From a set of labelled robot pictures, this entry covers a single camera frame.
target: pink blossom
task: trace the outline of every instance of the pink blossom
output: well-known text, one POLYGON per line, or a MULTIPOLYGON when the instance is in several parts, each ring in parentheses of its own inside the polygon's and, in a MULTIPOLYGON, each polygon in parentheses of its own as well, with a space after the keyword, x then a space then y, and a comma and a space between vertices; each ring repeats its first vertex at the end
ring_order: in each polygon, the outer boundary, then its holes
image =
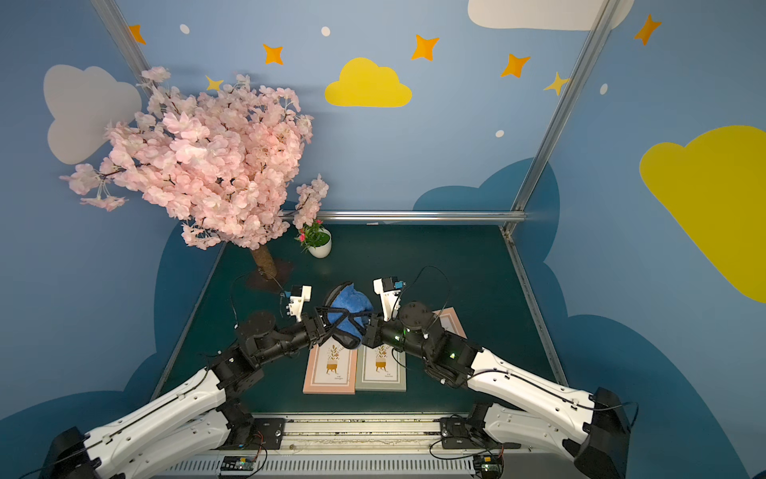
POLYGON ((151 70, 144 70, 141 72, 141 76, 147 80, 156 81, 162 83, 170 78, 170 72, 165 67, 154 67, 151 70))
MULTIPOLYGON (((107 183, 141 191, 171 217, 188 221, 182 236, 189 246, 206 249, 231 241, 258 248, 283 235, 290 227, 280 217, 286 187, 298 174, 312 135, 313 118, 297 114, 295 92, 254 90, 249 77, 238 75, 234 86, 224 85, 216 96, 184 98, 178 88, 155 83, 168 79, 164 68, 143 76, 152 90, 150 114, 138 112, 136 128, 125 123, 108 128, 113 150, 100 174, 78 166, 62 178, 82 194, 98 186, 96 198, 85 202, 107 210, 124 203, 106 191, 107 183)), ((327 185, 319 177, 298 193, 293 221, 310 224, 327 185)))
POLYGON ((104 199, 101 198, 80 198, 81 205, 93 205, 97 208, 104 208, 108 212, 113 211, 115 208, 119 208, 128 201, 124 198, 116 198, 114 196, 107 196, 104 199))
POLYGON ((89 163, 75 166, 74 171, 72 176, 59 176, 59 179, 69 182, 69 189, 78 195, 87 195, 91 189, 101 184, 101 176, 89 163))
POLYGON ((150 186, 144 192, 143 198, 154 205, 167 206, 175 198, 175 195, 171 192, 164 192, 156 186, 150 186))

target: tree trunk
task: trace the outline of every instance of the tree trunk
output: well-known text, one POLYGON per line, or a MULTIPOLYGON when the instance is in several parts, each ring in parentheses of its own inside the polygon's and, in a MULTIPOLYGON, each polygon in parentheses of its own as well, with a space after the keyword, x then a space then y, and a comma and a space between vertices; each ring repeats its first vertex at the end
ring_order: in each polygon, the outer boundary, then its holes
POLYGON ((253 255, 258 270, 263 273, 267 280, 277 279, 277 266, 274 264, 274 258, 271 257, 269 248, 265 244, 262 244, 256 250, 250 250, 250 254, 253 255))

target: yellow cloud decal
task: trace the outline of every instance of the yellow cloud decal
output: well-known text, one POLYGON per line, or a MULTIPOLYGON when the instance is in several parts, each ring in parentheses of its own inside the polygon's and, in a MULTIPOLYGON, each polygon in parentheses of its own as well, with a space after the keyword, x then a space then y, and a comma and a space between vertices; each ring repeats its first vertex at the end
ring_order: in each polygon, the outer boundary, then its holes
POLYGON ((345 64, 339 80, 325 89, 327 103, 337 107, 403 107, 411 98, 412 90, 399 83, 393 69, 367 58, 345 64))
POLYGON ((723 276, 766 303, 766 132, 725 126, 653 146, 641 178, 723 276))

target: yellow star decal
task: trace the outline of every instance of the yellow star decal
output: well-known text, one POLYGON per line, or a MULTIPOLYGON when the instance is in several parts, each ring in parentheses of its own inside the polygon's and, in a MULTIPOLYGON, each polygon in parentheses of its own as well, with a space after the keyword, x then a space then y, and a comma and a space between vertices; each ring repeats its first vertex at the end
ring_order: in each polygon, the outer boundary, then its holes
POLYGON ((426 40, 420 35, 415 35, 415 37, 417 38, 417 48, 415 48, 415 53, 412 54, 412 59, 425 58, 428 61, 434 61, 434 47, 439 39, 431 38, 426 40))
POLYGON ((552 84, 548 85, 548 87, 543 88, 543 90, 556 90, 556 96, 561 95, 561 87, 564 86, 565 83, 567 83, 569 79, 562 80, 561 77, 558 76, 558 72, 556 72, 556 81, 554 81, 552 84))
POLYGON ((221 80, 221 81, 213 81, 213 80, 210 79, 210 77, 208 75, 205 75, 205 78, 207 78, 208 82, 210 82, 210 84, 208 85, 208 90, 218 90, 218 91, 221 91, 221 84, 224 83, 223 80, 221 80))
POLYGON ((132 27, 128 28, 130 29, 130 33, 133 34, 133 38, 135 38, 137 42, 143 45, 146 44, 143 37, 141 36, 141 25, 133 25, 132 27))
POLYGON ((269 63, 278 63, 282 65, 282 48, 283 47, 276 47, 272 48, 269 45, 264 43, 264 48, 266 49, 266 64, 269 63))
POLYGON ((527 58, 516 58, 513 55, 508 55, 508 66, 506 69, 500 74, 501 77, 506 77, 508 75, 513 75, 516 78, 522 77, 522 68, 524 68, 524 64, 529 60, 530 57, 527 58))
POLYGON ((636 33, 636 36, 633 38, 636 38, 638 40, 641 40, 643 44, 647 44, 649 41, 649 37, 652 36, 652 33, 662 25, 663 23, 661 21, 652 21, 652 15, 649 15, 649 18, 647 18, 646 23, 643 24, 643 27, 641 28, 641 31, 636 33))

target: vent grille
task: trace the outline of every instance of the vent grille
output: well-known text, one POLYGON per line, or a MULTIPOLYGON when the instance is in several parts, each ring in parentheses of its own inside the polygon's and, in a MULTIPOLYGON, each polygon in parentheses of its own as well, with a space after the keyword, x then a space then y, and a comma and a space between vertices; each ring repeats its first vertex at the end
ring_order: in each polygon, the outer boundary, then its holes
MULTIPOLYGON (((221 459, 195 456, 179 462, 155 476, 162 477, 246 477, 250 472, 224 471, 219 473, 221 459)), ((263 463, 258 458, 256 468, 263 463)), ((391 476, 417 476, 422 474, 462 475, 474 474, 471 458, 446 461, 425 454, 380 455, 301 455, 277 456, 272 454, 259 474, 267 476, 342 476, 350 474, 390 474, 391 476)))

